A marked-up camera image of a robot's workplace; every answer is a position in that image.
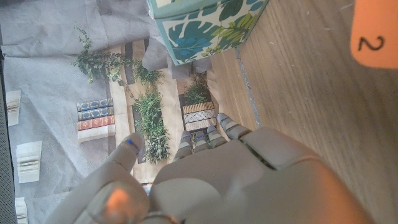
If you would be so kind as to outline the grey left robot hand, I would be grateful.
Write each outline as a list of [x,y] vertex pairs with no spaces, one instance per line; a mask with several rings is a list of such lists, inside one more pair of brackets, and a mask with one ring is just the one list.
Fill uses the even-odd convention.
[[75,187],[47,223],[372,223],[313,150],[270,128],[250,130],[220,113],[219,127],[191,141],[149,191],[131,175],[142,147],[126,136]]

